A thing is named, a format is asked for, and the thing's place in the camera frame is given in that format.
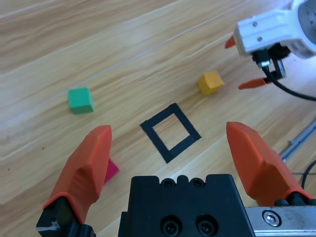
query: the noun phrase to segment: screw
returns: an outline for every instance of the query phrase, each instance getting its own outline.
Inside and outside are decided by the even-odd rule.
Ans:
[[[262,216],[264,221],[270,226],[277,227],[281,223],[280,218],[272,211],[264,211]]]
[[[161,231],[166,237],[176,237],[180,234],[182,223],[176,216],[170,215],[161,221]]]
[[[202,220],[197,224],[198,231],[204,236],[212,236],[214,234],[214,228],[211,222]]]
[[[166,188],[171,188],[171,187],[174,187],[176,183],[174,182],[173,179],[166,178],[161,182],[161,185],[165,186]]]
[[[204,181],[199,178],[192,179],[190,184],[193,184],[194,187],[203,187],[205,185]]]

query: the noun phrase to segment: metal bracket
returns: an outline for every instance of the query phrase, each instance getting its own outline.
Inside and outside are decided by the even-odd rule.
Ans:
[[[257,237],[315,237],[316,206],[246,207]]]
[[[282,160],[286,162],[315,132],[316,119],[294,140],[288,141],[288,146],[280,153]]]

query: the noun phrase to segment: orange gripper tip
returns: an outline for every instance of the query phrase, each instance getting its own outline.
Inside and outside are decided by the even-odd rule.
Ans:
[[[267,83],[265,82],[265,78],[258,78],[258,79],[253,79],[250,81],[247,81],[243,84],[241,84],[238,89],[243,90],[243,89],[251,89],[251,88],[257,88],[263,85],[266,85]]]
[[[230,39],[226,42],[225,48],[232,48],[236,45],[234,36],[230,37]]]

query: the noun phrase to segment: black cable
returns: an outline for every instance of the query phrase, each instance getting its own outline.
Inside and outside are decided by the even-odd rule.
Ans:
[[[280,88],[281,90],[294,95],[296,97],[299,97],[301,99],[305,99],[305,100],[311,100],[311,101],[316,101],[316,97],[310,96],[310,95],[304,95],[298,92],[295,92],[293,90],[290,90],[289,88],[287,88],[286,86],[282,85],[280,82],[277,81],[277,79],[273,76],[273,74],[270,72],[269,67],[263,67],[262,68],[263,72],[266,74],[268,80],[270,80],[274,85],[276,85],[278,88]]]
[[[303,174],[303,178],[302,178],[302,188],[304,189],[305,187],[305,182],[307,179],[307,175],[309,174],[310,170],[315,166],[316,164],[316,160],[314,160],[305,170],[304,174]]]

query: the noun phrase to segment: wood grain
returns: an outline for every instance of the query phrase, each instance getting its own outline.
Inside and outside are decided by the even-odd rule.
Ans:
[[[55,0],[2,0],[0,8],[0,16],[14,15],[19,12],[27,11],[32,7],[48,4]]]
[[[4,17],[1,70],[11,70],[176,0],[57,0]]]
[[[58,93],[66,93],[70,87],[117,67],[203,21],[212,21],[219,15],[227,17],[246,7],[244,0],[226,1],[227,4],[215,2],[177,1],[166,9],[109,27],[4,76],[3,92],[8,99],[3,105],[7,113],[2,119],[7,120]],[[234,25],[231,21],[229,30]]]
[[[180,174],[205,179],[210,173],[230,173],[244,205],[256,205],[234,167],[226,122],[251,126],[280,152],[315,119],[316,105],[273,85],[239,91],[239,84],[262,73],[250,58],[240,58],[236,49],[225,50],[223,44],[235,22],[283,3],[56,0],[55,5],[9,16],[6,39],[17,38],[6,44],[10,60],[3,69],[9,73],[1,81],[3,98],[8,100],[1,109],[5,122],[1,126],[0,235],[39,236],[35,225],[42,204],[67,158],[85,135],[103,124],[112,126],[111,158],[120,173],[104,186],[89,210],[86,222],[98,236],[117,236],[120,213],[127,210],[130,179],[136,175],[162,180]],[[65,9],[58,16],[62,6]],[[95,26],[89,27],[92,21]],[[24,26],[30,34],[21,31]],[[287,58],[288,78],[282,83],[314,93],[315,62]],[[211,70],[220,73],[225,86],[206,97],[196,81]],[[95,112],[73,115],[69,111],[66,92],[72,86],[91,89]],[[179,105],[202,138],[166,164],[139,125],[172,103]],[[172,117],[155,129],[168,147],[186,136]],[[290,160],[291,170],[304,170],[315,156],[311,143],[306,146],[303,154]],[[313,187],[309,177],[308,192]]]

